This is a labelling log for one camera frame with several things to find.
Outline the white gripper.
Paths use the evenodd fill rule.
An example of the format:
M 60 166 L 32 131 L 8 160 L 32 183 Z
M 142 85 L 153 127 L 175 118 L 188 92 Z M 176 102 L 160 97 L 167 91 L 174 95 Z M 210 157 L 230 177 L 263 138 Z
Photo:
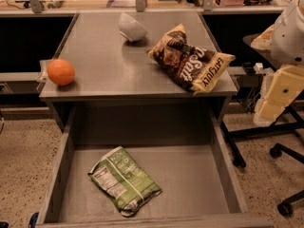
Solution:
M 274 26 L 269 26 L 259 35 L 261 55 L 273 65 L 271 41 Z M 266 101 L 259 99 L 253 117 L 254 124 L 270 126 L 304 89 L 304 67 L 287 66 L 277 72 L 269 66 L 264 69 L 261 93 L 266 94 Z

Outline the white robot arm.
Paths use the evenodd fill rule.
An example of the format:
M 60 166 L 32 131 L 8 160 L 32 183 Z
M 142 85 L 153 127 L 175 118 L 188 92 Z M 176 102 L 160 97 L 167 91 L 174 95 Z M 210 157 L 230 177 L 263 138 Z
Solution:
M 292 0 L 251 47 L 269 50 L 280 62 L 275 73 L 263 77 L 253 117 L 256 125 L 270 126 L 304 90 L 304 0 Z

